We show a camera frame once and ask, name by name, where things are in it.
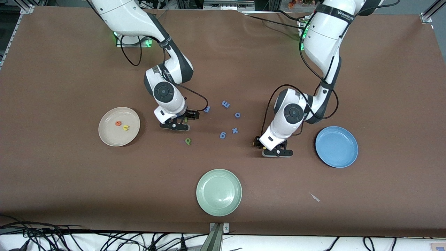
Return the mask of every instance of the white robotic arm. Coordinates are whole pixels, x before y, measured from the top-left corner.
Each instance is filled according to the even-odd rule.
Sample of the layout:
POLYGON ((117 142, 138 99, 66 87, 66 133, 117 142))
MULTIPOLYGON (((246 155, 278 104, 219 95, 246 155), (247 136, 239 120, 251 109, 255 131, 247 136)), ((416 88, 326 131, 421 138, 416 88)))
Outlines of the white robotic arm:
POLYGON ((340 10, 336 13, 338 17, 317 12, 316 9, 316 13, 310 18, 303 46, 310 60, 322 70, 325 82, 321 81, 315 96, 302 94, 290 88, 280 92, 274 105, 275 117, 258 139, 268 149, 264 150, 264 156, 290 157, 293 152, 286 150, 286 139, 303 121, 314 124, 324 116, 341 67, 339 46, 351 22, 346 20, 350 18, 353 20, 353 16, 360 11, 365 2, 366 0, 325 0, 323 2, 325 6, 322 7, 340 10))
POLYGON ((176 123, 177 117, 199 117, 197 111, 187 109, 187 104, 175 86, 189 81, 194 69, 190 61, 178 49, 172 38, 150 13, 140 9, 134 0, 92 0, 99 15, 108 27, 124 36, 147 36, 157 41, 170 58, 148 69, 144 84, 158 103, 154 111, 160 126, 173 130, 189 130, 189 126, 176 123))

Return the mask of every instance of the brown tabletop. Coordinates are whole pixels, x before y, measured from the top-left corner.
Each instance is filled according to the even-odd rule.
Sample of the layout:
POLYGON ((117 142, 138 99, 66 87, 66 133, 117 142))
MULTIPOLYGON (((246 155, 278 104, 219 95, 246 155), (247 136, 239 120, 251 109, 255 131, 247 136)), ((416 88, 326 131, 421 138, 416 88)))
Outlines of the brown tabletop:
MULTIPOLYGON (((194 66, 186 85, 211 106, 189 132, 161 129, 153 114, 143 76, 162 61, 156 43, 133 67, 91 9, 24 16, 0 71, 2 213, 106 230, 207 232, 209 222, 230 222, 240 234, 445 236, 446 67, 430 25, 416 15, 358 17, 341 46, 338 112, 290 138, 291 158, 264 158, 252 140, 272 91, 294 84, 313 93, 319 83, 299 56, 297 30, 236 11, 168 11, 160 22, 194 66), (98 123, 119 106, 138 112, 141 130, 110 147, 98 123), (345 169, 314 149, 333 125, 359 144, 345 169), (238 209, 221 218, 195 198, 215 168, 243 187, 238 209)), ((137 61, 139 48, 126 51, 137 61)), ((180 91, 191 108, 204 106, 180 91)))

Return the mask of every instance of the blue sticker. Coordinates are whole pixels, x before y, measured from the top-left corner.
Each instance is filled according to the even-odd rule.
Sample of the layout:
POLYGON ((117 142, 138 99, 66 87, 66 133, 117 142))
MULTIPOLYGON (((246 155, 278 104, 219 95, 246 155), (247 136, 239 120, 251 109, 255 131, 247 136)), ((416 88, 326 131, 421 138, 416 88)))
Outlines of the blue sticker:
POLYGON ((228 102, 226 102, 226 101, 223 100, 223 102, 222 102, 222 106, 224 106, 224 107, 226 107, 226 108, 229 108, 230 104, 229 104, 228 102))

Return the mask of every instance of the black circular joint cap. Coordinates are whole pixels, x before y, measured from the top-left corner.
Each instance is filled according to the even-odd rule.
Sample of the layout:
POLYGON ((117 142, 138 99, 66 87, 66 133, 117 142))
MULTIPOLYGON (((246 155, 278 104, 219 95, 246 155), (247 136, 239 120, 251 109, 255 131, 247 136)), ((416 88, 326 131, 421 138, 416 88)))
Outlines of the black circular joint cap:
POLYGON ((283 110, 283 115, 288 123, 296 124, 304 118, 304 111, 297 104, 288 104, 283 110))
POLYGON ((173 86, 168 82, 160 82, 153 89, 155 98, 163 103, 168 103, 173 99, 173 86))

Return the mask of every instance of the green plate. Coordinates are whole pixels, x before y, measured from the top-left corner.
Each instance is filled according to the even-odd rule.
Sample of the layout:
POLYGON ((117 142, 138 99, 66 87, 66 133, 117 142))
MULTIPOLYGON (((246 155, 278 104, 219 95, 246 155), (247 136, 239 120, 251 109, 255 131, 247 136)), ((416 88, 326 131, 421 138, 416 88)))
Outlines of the green plate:
POLYGON ((225 169, 207 172, 197 185, 200 207, 213 216, 232 213, 242 200, 242 185, 233 173, 225 169))

